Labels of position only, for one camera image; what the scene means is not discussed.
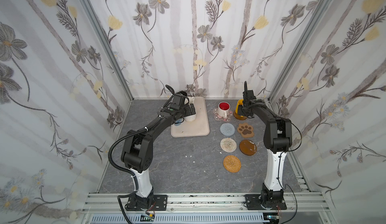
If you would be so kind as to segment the yellow mug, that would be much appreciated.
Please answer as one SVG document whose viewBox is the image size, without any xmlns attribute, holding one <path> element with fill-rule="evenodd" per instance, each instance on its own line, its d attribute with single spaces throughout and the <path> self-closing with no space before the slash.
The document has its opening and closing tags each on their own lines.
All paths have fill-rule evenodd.
<svg viewBox="0 0 386 224">
<path fill-rule="evenodd" d="M 238 102 L 237 102 L 237 104 L 236 104 L 236 109 L 235 109 L 235 111 L 234 112 L 236 112 L 237 114 L 239 114 L 240 115 L 240 113 L 242 113 L 241 112 L 241 110 L 239 109 L 240 107 L 242 107 L 243 106 L 243 100 L 241 99 L 241 100 L 238 100 Z"/>
</svg>

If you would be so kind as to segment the blue patterned mug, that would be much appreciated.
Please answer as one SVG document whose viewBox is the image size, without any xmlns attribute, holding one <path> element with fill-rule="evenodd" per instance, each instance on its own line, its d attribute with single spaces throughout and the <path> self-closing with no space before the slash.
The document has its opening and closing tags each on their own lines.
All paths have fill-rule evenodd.
<svg viewBox="0 0 386 224">
<path fill-rule="evenodd" d="M 181 125 L 183 122 L 184 122 L 184 119 L 181 118 L 181 119 L 177 120 L 177 121 L 174 123 L 174 125 L 175 125 L 175 126 L 179 126 L 179 125 Z"/>
</svg>

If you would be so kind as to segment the speckled white mug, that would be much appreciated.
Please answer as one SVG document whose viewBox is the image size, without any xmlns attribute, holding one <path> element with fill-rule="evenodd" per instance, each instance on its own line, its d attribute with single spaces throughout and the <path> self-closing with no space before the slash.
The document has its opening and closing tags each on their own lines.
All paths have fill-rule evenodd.
<svg viewBox="0 0 386 224">
<path fill-rule="evenodd" d="M 184 107 L 184 120 L 187 122 L 193 122 L 196 120 L 197 113 L 194 104 L 188 104 Z"/>
</svg>

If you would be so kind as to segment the plain wooden round coaster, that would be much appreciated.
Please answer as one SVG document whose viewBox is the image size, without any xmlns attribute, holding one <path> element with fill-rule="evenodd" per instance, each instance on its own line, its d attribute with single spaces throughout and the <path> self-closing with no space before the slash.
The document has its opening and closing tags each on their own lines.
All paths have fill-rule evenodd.
<svg viewBox="0 0 386 224">
<path fill-rule="evenodd" d="M 238 120 L 246 120 L 247 117 L 246 116 L 241 116 L 239 114 L 237 114 L 236 112 L 233 113 L 233 116 L 238 119 Z"/>
</svg>

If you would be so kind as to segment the white mug red inside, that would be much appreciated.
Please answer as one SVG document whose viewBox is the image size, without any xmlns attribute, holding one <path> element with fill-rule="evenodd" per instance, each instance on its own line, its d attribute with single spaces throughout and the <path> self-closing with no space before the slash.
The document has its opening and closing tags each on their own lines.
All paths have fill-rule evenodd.
<svg viewBox="0 0 386 224">
<path fill-rule="evenodd" d="M 217 108 L 217 116 L 226 119 L 230 114 L 230 104 L 228 102 L 220 102 Z"/>
</svg>

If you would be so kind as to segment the brown paw cork coaster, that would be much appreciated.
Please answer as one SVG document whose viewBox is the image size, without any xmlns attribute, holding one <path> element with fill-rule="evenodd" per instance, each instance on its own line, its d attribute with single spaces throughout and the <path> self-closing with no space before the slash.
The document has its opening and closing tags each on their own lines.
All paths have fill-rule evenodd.
<svg viewBox="0 0 386 224">
<path fill-rule="evenodd" d="M 254 137 L 254 128 L 248 123 L 240 123 L 237 127 L 237 132 L 240 133 L 243 138 Z"/>
</svg>

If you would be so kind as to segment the light blue woven coaster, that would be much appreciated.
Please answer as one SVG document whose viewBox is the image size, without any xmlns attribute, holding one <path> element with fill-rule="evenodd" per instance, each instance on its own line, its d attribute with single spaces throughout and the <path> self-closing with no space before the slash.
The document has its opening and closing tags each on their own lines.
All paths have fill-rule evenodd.
<svg viewBox="0 0 386 224">
<path fill-rule="evenodd" d="M 231 123 L 223 123 L 220 126 L 220 132 L 224 136 L 232 136 L 235 133 L 235 127 Z"/>
</svg>

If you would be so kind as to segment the pink flower silicone coaster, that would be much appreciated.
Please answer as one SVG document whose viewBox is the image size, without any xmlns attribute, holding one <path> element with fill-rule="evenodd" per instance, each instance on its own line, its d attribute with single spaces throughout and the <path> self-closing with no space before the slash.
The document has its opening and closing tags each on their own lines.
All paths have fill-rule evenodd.
<svg viewBox="0 0 386 224">
<path fill-rule="evenodd" d="M 214 117 L 217 121 L 224 121 L 224 122 L 230 122 L 231 117 L 233 116 L 233 112 L 228 110 L 222 110 L 221 108 L 216 108 L 213 110 Z"/>
</svg>

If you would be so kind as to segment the glossy brown round coaster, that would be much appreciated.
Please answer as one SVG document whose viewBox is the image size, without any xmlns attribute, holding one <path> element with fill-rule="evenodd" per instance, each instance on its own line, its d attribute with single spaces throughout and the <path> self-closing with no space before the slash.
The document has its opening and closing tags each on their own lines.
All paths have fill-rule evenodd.
<svg viewBox="0 0 386 224">
<path fill-rule="evenodd" d="M 240 151 L 247 156 L 253 156 L 257 152 L 257 146 L 254 142 L 244 139 L 239 144 Z"/>
</svg>

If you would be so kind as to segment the multicolour woven round coaster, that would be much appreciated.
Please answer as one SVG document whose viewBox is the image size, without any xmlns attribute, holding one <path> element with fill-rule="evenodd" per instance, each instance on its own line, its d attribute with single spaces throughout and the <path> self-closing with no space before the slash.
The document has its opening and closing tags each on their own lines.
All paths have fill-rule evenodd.
<svg viewBox="0 0 386 224">
<path fill-rule="evenodd" d="M 223 138 L 220 141 L 220 147 L 223 151 L 225 151 L 227 153 L 232 153 L 236 150 L 237 143 L 235 140 L 233 140 L 231 138 Z"/>
</svg>

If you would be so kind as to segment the wicker rattan round coaster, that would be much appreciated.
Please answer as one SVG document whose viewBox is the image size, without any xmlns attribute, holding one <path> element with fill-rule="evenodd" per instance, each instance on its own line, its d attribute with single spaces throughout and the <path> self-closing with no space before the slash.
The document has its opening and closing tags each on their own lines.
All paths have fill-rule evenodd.
<svg viewBox="0 0 386 224">
<path fill-rule="evenodd" d="M 234 155 L 228 155 L 223 160 L 223 167 L 230 173 L 237 173 L 241 169 L 241 161 Z"/>
</svg>

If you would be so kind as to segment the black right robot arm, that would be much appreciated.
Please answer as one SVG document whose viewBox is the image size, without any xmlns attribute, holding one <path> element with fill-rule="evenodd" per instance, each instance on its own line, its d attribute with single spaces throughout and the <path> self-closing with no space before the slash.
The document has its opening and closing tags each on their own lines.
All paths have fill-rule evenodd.
<svg viewBox="0 0 386 224">
<path fill-rule="evenodd" d="M 270 110 L 252 90 L 244 90 L 243 103 L 237 107 L 241 115 L 259 117 L 265 124 L 263 143 L 267 149 L 267 173 L 260 195 L 260 205 L 270 210 L 284 201 L 282 175 L 284 161 L 292 146 L 292 123 Z"/>
</svg>

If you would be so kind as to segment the plain white mug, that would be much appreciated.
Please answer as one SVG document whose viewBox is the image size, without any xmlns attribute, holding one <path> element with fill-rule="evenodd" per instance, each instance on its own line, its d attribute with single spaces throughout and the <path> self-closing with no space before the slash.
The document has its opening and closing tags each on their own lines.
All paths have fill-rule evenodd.
<svg viewBox="0 0 386 224">
<path fill-rule="evenodd" d="M 188 97 L 188 104 L 194 104 L 195 102 L 195 97 Z"/>
</svg>

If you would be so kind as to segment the beige rectangular serving tray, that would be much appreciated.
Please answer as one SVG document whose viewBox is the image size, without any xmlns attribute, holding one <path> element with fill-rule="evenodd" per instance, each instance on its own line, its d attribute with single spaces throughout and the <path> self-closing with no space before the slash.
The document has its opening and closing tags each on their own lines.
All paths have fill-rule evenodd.
<svg viewBox="0 0 386 224">
<path fill-rule="evenodd" d="M 172 125 L 172 137 L 206 136 L 210 133 L 205 98 L 195 97 L 194 106 L 196 109 L 196 119 L 192 122 L 185 120 L 178 126 Z"/>
</svg>

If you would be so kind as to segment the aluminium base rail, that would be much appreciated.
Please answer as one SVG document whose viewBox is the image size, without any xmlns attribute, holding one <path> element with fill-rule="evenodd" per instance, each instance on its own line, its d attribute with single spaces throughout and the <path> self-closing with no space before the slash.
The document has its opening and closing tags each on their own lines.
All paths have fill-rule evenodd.
<svg viewBox="0 0 386 224">
<path fill-rule="evenodd" d="M 81 211 L 84 224 L 127 224 L 127 215 L 180 213 L 261 213 L 265 224 L 334 224 L 335 218 L 319 192 L 286 192 L 282 207 L 264 210 L 257 206 L 257 195 L 246 193 L 168 193 L 158 196 L 148 211 L 134 208 L 124 216 L 116 194 L 89 194 Z"/>
</svg>

